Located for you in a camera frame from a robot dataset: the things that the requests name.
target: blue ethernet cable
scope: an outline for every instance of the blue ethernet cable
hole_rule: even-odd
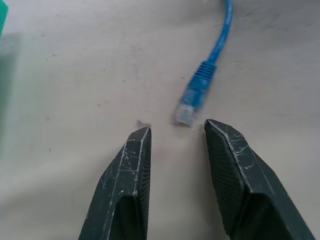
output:
[[[206,61],[203,61],[182,95],[174,112],[172,122],[176,125],[191,126],[196,114],[205,102],[210,84],[216,71],[216,62],[225,46],[232,22],[232,0],[225,0],[224,24],[218,41]]]

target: blue cable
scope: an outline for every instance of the blue cable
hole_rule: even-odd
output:
[[[191,126],[196,114],[205,102],[209,87],[216,71],[216,62],[225,46],[230,25],[232,22],[232,0],[225,0],[224,24],[218,41],[209,55],[207,61],[203,61],[180,99],[173,114],[172,121],[176,125]]]
[[[216,64],[229,35],[230,25],[232,22],[232,14],[233,14],[232,0],[225,0],[225,17],[224,17],[223,28],[222,28],[220,37],[215,44],[214,49],[212,50],[210,56],[208,57],[208,60],[207,60],[208,62]]]

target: small debris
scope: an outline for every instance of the small debris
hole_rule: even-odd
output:
[[[139,119],[136,121],[136,127],[138,129],[142,129],[142,128],[145,128],[145,127],[149,127],[151,128],[151,124],[150,123],[147,123],[147,122],[142,122],[140,121]]]

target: green object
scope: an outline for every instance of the green object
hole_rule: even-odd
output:
[[[0,0],[0,36],[2,33],[2,29],[4,28],[4,25],[5,25],[7,12],[8,12],[7,5],[2,0]]]

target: white table surface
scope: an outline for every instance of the white table surface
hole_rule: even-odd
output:
[[[148,239],[228,239],[206,118],[244,134],[320,238],[319,1],[234,1],[193,129],[169,120],[220,33],[222,1],[6,2],[0,239],[77,239],[101,174],[137,120],[152,125]]]

